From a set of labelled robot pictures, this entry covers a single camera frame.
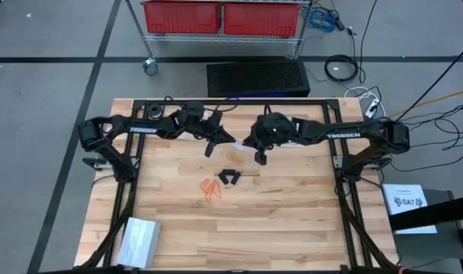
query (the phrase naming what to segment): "concrete floor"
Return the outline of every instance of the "concrete floor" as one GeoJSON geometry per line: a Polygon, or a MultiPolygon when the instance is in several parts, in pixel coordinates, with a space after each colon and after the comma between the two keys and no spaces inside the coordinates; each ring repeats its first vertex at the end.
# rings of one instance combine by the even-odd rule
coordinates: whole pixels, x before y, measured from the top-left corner
{"type": "MultiPolygon", "coordinates": [[[[334,2],[342,21],[357,33],[359,54],[360,38],[373,0],[334,2]]],[[[163,62],[158,74],[151,78],[143,74],[137,61],[107,62],[109,59],[104,56],[145,56],[124,2],[113,10],[117,12],[113,28],[111,24],[107,28],[113,3],[7,0],[0,5],[0,273],[6,269],[13,273],[27,271],[56,181],[64,174],[61,172],[64,160],[70,163],[67,165],[70,170],[67,180],[62,180],[66,184],[40,270],[72,267],[94,177],[94,172],[81,162],[88,155],[78,146],[73,151],[68,145],[78,114],[80,118],[106,116],[115,97],[207,95],[204,62],[163,62]],[[107,47],[101,46],[105,38],[109,39],[107,47]],[[85,104],[88,104],[86,115],[85,104]]],[[[139,1],[132,3],[145,25],[139,1]]],[[[320,3],[330,7],[328,0],[320,3]]],[[[319,30],[307,30],[305,36],[317,35],[321,35],[319,30]]],[[[157,57],[291,53],[291,46],[274,44],[165,42],[153,46],[157,57]]],[[[336,31],[320,40],[310,39],[302,56],[351,55],[352,50],[350,38],[336,31]]],[[[363,66],[367,73],[363,85],[378,85],[387,113],[393,113],[413,103],[449,65],[450,58],[462,50],[462,0],[379,1],[364,43],[363,54],[368,59],[363,66]],[[383,57],[393,57],[393,62],[382,62],[383,57]]],[[[323,62],[305,65],[317,78],[326,78],[323,62]]],[[[316,82],[313,78],[309,81],[311,97],[341,97],[345,91],[330,81],[316,82]]],[[[355,87],[359,82],[356,79],[346,85],[355,87]]],[[[460,62],[426,99],[462,89],[463,62],[460,62]]],[[[462,96],[431,104],[412,114],[446,111],[459,104],[463,104],[462,96]]],[[[463,130],[461,114],[452,120],[463,130]]],[[[412,143],[451,138],[453,135],[426,125],[413,132],[412,143]]],[[[441,151],[442,146],[413,148],[395,157],[394,162],[404,169],[448,162],[463,155],[463,147],[441,151]]],[[[385,175],[386,183],[420,183],[428,189],[452,190],[455,197],[463,196],[463,161],[406,173],[386,167],[385,175]]],[[[415,266],[433,259],[423,254],[403,256],[402,264],[415,266]]],[[[443,260],[423,269],[461,272],[455,260],[443,260]]]]}

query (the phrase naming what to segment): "wooden table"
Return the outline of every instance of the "wooden table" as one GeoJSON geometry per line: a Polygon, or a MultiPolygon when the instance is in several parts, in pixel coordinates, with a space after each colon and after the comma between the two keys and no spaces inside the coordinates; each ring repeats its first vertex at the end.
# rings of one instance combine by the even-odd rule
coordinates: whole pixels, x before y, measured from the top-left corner
{"type": "MultiPolygon", "coordinates": [[[[362,119],[357,99],[339,102],[344,122],[362,119]]],[[[132,99],[116,99],[111,115],[130,116],[132,105],[132,99]]],[[[167,106],[166,115],[175,109],[167,106]]],[[[273,105],[272,110],[324,122],[320,106],[273,105]]],[[[263,106],[241,105],[225,113],[222,124],[243,140],[262,112],[263,106]]],[[[125,141],[126,135],[120,135],[113,145],[123,151],[125,141]]],[[[355,154],[369,143],[354,139],[348,145],[355,154]]],[[[338,270],[340,264],[349,265],[327,142],[274,148],[267,152],[266,166],[254,162],[252,148],[219,145],[206,158],[205,147],[206,142],[145,137],[133,213],[162,223],[153,269],[338,270]],[[206,202],[200,183],[219,181],[224,168],[242,176],[235,186],[222,187],[222,198],[206,202]]],[[[108,174],[97,172],[96,178],[108,174]]],[[[378,182],[373,170],[365,169],[362,176],[378,182]]],[[[75,265],[86,261],[108,232],[116,188],[112,177],[94,186],[75,265]]],[[[362,181],[357,188],[366,230],[397,262],[381,190],[362,181]]],[[[362,265],[359,239],[355,232],[353,236],[362,265]]],[[[113,264],[120,239],[115,243],[113,264]]]]}

